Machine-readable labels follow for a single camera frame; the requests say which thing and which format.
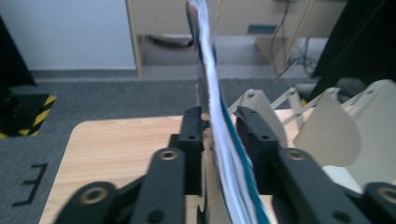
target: black and yellow hazard tape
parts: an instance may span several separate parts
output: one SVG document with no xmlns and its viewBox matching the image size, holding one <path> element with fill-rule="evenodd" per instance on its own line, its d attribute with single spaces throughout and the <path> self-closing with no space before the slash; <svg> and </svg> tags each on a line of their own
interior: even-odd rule
<svg viewBox="0 0 396 224">
<path fill-rule="evenodd" d="M 0 139 L 6 139 L 10 136 L 25 136 L 25 135 L 37 135 L 41 125 L 43 124 L 44 120 L 50 113 L 50 109 L 52 108 L 53 104 L 56 100 L 55 95 L 50 95 L 45 103 L 42 105 L 39 113 L 35 117 L 35 122 L 30 128 L 21 129 L 16 132 L 1 132 L 0 131 Z"/>
</svg>

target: wall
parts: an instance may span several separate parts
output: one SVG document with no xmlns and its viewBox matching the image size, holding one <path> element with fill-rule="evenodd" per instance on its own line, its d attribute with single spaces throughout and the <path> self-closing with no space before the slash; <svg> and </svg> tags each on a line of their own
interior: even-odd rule
<svg viewBox="0 0 396 224">
<path fill-rule="evenodd" d="M 123 0 L 1 0 L 29 70 L 135 69 Z"/>
</svg>

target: wooden table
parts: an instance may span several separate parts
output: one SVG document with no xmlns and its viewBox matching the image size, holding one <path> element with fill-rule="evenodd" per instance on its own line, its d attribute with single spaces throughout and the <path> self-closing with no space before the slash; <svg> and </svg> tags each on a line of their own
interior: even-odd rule
<svg viewBox="0 0 396 224">
<path fill-rule="evenodd" d="M 283 119 L 291 111 L 276 113 Z M 120 188 L 144 175 L 151 155 L 167 147 L 170 134 L 179 133 L 180 122 L 181 117 L 161 117 L 80 123 L 70 136 L 40 223 L 53 223 L 71 195 L 86 184 L 108 181 Z M 293 139 L 297 134 L 295 123 L 286 129 Z M 196 223 L 197 202 L 190 197 L 186 203 L 188 223 Z"/>
</svg>

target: round hole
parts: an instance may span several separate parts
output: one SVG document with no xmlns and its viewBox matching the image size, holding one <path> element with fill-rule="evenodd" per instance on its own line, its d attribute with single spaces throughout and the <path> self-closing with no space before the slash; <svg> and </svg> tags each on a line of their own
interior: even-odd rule
<svg viewBox="0 0 396 224">
<path fill-rule="evenodd" d="M 396 189 L 380 188 L 378 194 L 390 203 L 396 203 Z"/>
<path fill-rule="evenodd" d="M 350 223 L 352 221 L 352 218 L 345 212 L 333 211 L 332 216 L 341 223 Z"/>
<path fill-rule="evenodd" d="M 159 223 L 163 221 L 164 218 L 165 218 L 165 214 L 163 213 L 163 211 L 160 210 L 155 210 L 148 214 L 149 223 Z"/>
<path fill-rule="evenodd" d="M 304 155 L 298 151 L 288 151 L 288 157 L 295 161 L 302 161 L 304 159 Z"/>
<path fill-rule="evenodd" d="M 85 204 L 99 203 L 108 194 L 108 190 L 102 187 L 87 189 L 81 195 L 81 202 Z"/>
<path fill-rule="evenodd" d="M 161 153 L 161 159 L 165 161 L 173 160 L 176 157 L 177 157 L 177 153 L 174 151 L 165 151 Z"/>
</svg>

